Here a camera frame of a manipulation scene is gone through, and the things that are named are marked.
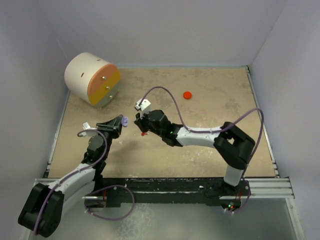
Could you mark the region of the purple earbud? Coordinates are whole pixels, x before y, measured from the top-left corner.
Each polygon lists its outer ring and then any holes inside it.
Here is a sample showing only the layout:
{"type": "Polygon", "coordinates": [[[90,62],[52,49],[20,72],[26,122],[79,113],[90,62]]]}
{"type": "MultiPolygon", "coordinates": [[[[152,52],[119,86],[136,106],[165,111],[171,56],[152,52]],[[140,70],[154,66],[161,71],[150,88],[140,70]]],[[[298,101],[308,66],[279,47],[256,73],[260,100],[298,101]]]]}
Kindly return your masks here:
{"type": "Polygon", "coordinates": [[[127,127],[127,126],[128,126],[128,123],[129,123],[129,118],[126,117],[126,116],[124,116],[124,117],[122,118],[122,125],[123,125],[124,127],[127,127]]]}

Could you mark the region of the purple earbud charging case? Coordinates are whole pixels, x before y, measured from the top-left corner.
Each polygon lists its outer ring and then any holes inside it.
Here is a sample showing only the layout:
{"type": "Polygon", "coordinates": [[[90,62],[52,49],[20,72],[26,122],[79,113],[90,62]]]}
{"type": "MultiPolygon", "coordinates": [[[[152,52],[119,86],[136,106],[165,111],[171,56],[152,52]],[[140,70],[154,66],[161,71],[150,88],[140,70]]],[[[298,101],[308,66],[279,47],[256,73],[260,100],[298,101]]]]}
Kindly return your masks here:
{"type": "Polygon", "coordinates": [[[129,118],[126,116],[123,116],[121,119],[121,125],[126,128],[128,124],[129,124],[129,118]]]}

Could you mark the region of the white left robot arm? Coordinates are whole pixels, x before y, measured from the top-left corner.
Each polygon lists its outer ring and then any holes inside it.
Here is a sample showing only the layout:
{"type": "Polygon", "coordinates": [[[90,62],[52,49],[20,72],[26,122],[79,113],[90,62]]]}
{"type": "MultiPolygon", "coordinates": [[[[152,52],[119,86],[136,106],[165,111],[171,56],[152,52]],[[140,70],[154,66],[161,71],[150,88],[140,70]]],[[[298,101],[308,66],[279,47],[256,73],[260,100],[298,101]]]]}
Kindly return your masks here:
{"type": "Polygon", "coordinates": [[[50,183],[37,183],[18,217],[18,224],[33,231],[35,235],[49,237],[57,229],[63,211],[71,201],[87,194],[98,196],[103,191],[99,181],[106,164],[112,141],[120,137],[122,128],[127,127],[128,118],[118,115],[95,127],[85,122],[78,137],[89,137],[88,146],[81,163],[67,175],[50,183]]]}

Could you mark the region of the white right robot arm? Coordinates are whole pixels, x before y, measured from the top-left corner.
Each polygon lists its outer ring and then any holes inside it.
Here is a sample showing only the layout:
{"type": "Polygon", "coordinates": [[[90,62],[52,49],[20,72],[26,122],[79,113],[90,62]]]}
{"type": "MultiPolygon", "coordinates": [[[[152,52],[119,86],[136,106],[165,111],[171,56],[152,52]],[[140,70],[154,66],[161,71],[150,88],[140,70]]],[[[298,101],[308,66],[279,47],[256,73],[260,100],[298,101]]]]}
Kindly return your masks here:
{"type": "Polygon", "coordinates": [[[162,110],[138,112],[135,125],[141,132],[151,132],[171,147],[200,146],[216,149],[227,163],[222,190],[228,196],[240,190],[240,180],[250,161],[255,141],[236,125],[225,122],[221,127],[186,129],[170,122],[162,110]]]}

